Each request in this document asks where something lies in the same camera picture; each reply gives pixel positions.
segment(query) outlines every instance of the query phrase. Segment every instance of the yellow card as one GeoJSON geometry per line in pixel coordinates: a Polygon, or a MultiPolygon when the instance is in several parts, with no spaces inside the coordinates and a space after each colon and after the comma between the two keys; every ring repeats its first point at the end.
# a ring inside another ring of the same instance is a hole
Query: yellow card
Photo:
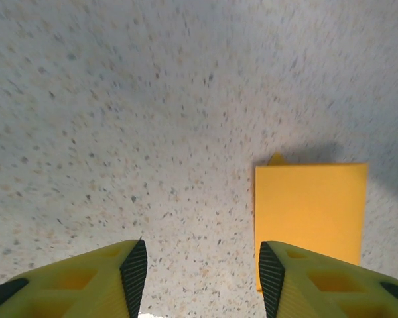
{"type": "Polygon", "coordinates": [[[255,169],[257,289],[261,242],[275,240],[360,263],[367,164],[288,165],[280,154],[255,169]]]}

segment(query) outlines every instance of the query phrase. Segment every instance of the yellow plastic part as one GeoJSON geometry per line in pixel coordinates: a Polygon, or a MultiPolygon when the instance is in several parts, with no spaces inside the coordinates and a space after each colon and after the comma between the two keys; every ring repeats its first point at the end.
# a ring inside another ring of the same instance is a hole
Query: yellow plastic part
{"type": "Polygon", "coordinates": [[[143,248],[133,261],[141,266],[127,269],[135,282],[128,286],[133,287],[129,297],[140,302],[146,250],[143,241],[128,240],[15,276],[11,280],[26,278],[29,283],[0,305],[0,318],[129,317],[130,299],[124,294],[120,267],[140,243],[143,248]]]}
{"type": "Polygon", "coordinates": [[[367,164],[288,165],[275,154],[255,169],[255,263],[275,240],[360,263],[367,164]]]}
{"type": "Polygon", "coordinates": [[[289,244],[263,244],[274,253],[269,262],[261,247],[261,281],[268,318],[398,318],[398,300],[380,284],[398,286],[395,278],[289,244]],[[281,279],[274,275],[278,262],[285,270],[281,279]],[[267,290],[270,281],[273,285],[267,290]],[[282,288],[277,306],[274,296],[278,284],[282,288]]]}

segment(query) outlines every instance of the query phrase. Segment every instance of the floor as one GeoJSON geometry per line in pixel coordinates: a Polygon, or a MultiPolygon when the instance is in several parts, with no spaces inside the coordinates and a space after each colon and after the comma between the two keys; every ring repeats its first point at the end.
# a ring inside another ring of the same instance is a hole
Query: floor
{"type": "Polygon", "coordinates": [[[264,317],[274,151],[370,163],[362,265],[398,277],[398,0],[0,1],[0,283],[142,237],[143,313],[264,317]]]}

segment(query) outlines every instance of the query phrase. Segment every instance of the yellow paper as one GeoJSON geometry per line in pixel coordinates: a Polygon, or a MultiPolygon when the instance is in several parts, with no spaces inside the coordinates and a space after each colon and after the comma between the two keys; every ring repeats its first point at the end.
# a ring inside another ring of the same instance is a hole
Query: yellow paper
{"type": "Polygon", "coordinates": [[[285,164],[276,154],[255,169],[255,263],[275,240],[360,263],[367,164],[285,164]]]}

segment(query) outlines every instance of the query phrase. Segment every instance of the speckled floor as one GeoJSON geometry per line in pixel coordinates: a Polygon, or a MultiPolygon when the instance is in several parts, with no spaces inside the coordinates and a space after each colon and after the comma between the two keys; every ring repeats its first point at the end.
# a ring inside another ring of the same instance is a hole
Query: speckled floor
{"type": "Polygon", "coordinates": [[[398,0],[0,1],[0,283],[143,237],[143,313],[264,317],[276,150],[370,162],[362,264],[398,277],[398,0]]]}

